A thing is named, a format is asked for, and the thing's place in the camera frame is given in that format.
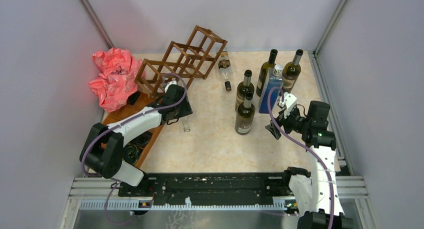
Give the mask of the clear glass bottle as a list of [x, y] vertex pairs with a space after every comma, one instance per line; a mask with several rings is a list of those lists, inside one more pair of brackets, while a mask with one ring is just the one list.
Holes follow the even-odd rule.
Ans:
[[[179, 80], [178, 82], [177, 82], [177, 84], [179, 85], [179, 86], [184, 86], [183, 85], [183, 80]], [[183, 131], [185, 132], [185, 133], [188, 133], [188, 132], [190, 132], [191, 131], [191, 127], [190, 127], [190, 124], [189, 124], [189, 117], [188, 116], [185, 116], [185, 117], [181, 117], [180, 118], [181, 119], [181, 122], [182, 122], [182, 125], [183, 125]]]

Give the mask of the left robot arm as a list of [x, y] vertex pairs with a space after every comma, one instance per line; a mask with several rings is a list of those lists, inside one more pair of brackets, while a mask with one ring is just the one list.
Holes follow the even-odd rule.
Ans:
[[143, 133], [192, 113], [186, 88], [170, 82], [165, 95], [141, 111], [118, 122], [93, 125], [80, 154], [82, 168], [126, 183], [136, 195], [144, 196], [150, 182], [144, 179], [145, 172], [124, 161], [124, 147]]

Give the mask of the pink plastic bag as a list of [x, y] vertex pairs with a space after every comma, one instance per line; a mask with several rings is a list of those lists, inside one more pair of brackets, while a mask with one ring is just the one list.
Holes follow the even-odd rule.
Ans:
[[104, 111], [117, 111], [138, 90], [135, 78], [143, 61], [135, 58], [128, 49], [114, 47], [95, 52], [92, 60], [99, 74], [88, 86], [98, 97], [99, 106]]

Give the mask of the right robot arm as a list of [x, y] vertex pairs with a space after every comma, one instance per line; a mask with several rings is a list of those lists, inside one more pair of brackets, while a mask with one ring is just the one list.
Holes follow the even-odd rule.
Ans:
[[330, 105], [311, 101], [306, 116], [302, 116], [294, 102], [280, 102], [278, 117], [271, 117], [265, 128], [276, 139], [290, 132], [301, 134], [300, 146], [308, 155], [311, 170], [288, 168], [281, 188], [294, 195], [299, 218], [299, 229], [352, 229], [353, 219], [345, 215], [336, 183], [336, 138], [328, 130]]

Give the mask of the dark wine bottle back left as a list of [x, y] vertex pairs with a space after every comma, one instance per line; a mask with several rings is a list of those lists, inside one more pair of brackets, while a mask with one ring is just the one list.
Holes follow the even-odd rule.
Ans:
[[276, 65], [275, 60], [277, 55], [278, 55], [278, 50], [272, 49], [270, 51], [268, 61], [264, 62], [260, 68], [260, 72], [259, 72], [259, 76], [258, 76], [258, 80], [256, 84], [256, 90], [255, 90], [255, 93], [258, 97], [261, 96], [262, 91], [264, 89], [264, 83], [265, 83], [269, 68], [273, 68]]

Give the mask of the dark green wine bottle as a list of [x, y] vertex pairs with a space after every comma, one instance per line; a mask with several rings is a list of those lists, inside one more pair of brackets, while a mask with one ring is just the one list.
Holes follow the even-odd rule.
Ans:
[[239, 105], [243, 103], [247, 92], [253, 93], [255, 91], [255, 87], [252, 84], [251, 79], [252, 71], [247, 69], [244, 72], [243, 81], [238, 84], [236, 89], [235, 111], [237, 111]]
[[253, 125], [256, 108], [252, 103], [253, 93], [247, 92], [243, 102], [237, 107], [235, 118], [235, 131], [240, 135], [248, 134]]

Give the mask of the dark green wine bottle middle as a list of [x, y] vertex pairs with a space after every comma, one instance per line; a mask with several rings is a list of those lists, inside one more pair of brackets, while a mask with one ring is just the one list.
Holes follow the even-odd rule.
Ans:
[[237, 111], [239, 105], [243, 103], [247, 92], [253, 93], [255, 91], [255, 87], [252, 84], [251, 79], [252, 71], [247, 69], [244, 72], [243, 81], [238, 84], [236, 89], [235, 111]]

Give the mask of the clear labelled liquor bottle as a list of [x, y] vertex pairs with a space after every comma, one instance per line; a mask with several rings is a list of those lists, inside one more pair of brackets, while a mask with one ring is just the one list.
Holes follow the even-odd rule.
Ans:
[[223, 50], [218, 57], [218, 71], [221, 75], [221, 78], [223, 79], [225, 90], [230, 92], [232, 90], [232, 68], [229, 54], [225, 50]]

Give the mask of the blue square glass bottle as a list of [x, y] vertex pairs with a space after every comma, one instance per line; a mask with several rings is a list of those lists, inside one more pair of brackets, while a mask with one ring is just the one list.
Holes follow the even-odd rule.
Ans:
[[277, 101], [278, 96], [280, 95], [279, 90], [274, 90], [271, 92], [272, 88], [279, 87], [283, 85], [283, 71], [284, 67], [281, 64], [276, 64], [274, 67], [270, 67], [266, 74], [264, 81], [262, 93], [259, 99], [258, 112], [260, 114], [268, 114], [268, 100], [270, 97], [270, 108], [272, 109]]

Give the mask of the dark wine bottle back right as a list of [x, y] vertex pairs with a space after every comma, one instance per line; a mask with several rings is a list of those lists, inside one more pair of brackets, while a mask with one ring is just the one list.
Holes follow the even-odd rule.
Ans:
[[302, 49], [297, 49], [292, 61], [289, 61], [283, 68], [282, 72], [282, 90], [287, 93], [291, 93], [301, 74], [300, 60], [304, 54]]

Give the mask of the wooden compartment tray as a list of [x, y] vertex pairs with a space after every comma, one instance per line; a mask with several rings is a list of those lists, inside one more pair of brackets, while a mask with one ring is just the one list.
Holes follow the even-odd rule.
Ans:
[[[102, 123], [104, 125], [107, 125], [110, 123], [116, 123], [127, 117], [133, 116], [134, 114], [141, 111], [147, 104], [152, 103], [154, 100], [155, 98], [151, 99], [145, 93], [141, 93], [138, 99], [133, 104], [131, 102], [128, 102], [126, 105], [124, 105], [123, 107], [121, 107], [120, 109], [116, 111], [113, 111], [110, 113], [104, 112]], [[163, 125], [160, 125], [159, 127], [148, 130], [150, 133], [152, 133], [152, 136], [150, 140], [148, 141], [148, 143], [146, 144], [146, 146], [141, 147], [141, 154], [138, 156], [137, 160], [133, 163], [135, 167], [141, 168], [143, 162], [145, 161], [148, 153], [153, 147], [163, 127], [164, 127]]]

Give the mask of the rolled dark belt lower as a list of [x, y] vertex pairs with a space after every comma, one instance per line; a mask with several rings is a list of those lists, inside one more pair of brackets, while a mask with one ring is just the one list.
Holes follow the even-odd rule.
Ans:
[[139, 159], [142, 149], [134, 144], [127, 144], [124, 147], [123, 160], [131, 165], [134, 165]]

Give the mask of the dark green wine bottle front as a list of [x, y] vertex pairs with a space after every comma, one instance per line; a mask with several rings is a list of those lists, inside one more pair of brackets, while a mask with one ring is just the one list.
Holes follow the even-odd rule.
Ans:
[[252, 103], [253, 93], [247, 92], [243, 102], [237, 107], [235, 118], [235, 131], [240, 135], [248, 134], [253, 125], [256, 108]]

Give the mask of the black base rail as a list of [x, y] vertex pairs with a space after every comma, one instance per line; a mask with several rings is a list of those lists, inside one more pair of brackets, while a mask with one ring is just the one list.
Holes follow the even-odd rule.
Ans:
[[153, 173], [134, 188], [110, 179], [75, 178], [69, 193], [85, 208], [131, 210], [266, 210], [297, 207], [287, 177], [279, 173]]

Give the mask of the brown wooden wine rack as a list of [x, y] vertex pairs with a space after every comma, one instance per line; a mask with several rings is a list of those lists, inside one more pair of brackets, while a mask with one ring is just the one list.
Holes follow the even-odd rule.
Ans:
[[139, 92], [149, 98], [165, 93], [164, 83], [179, 75], [189, 87], [195, 79], [207, 79], [228, 41], [211, 29], [196, 25], [187, 42], [171, 41], [161, 59], [143, 59], [134, 79]]

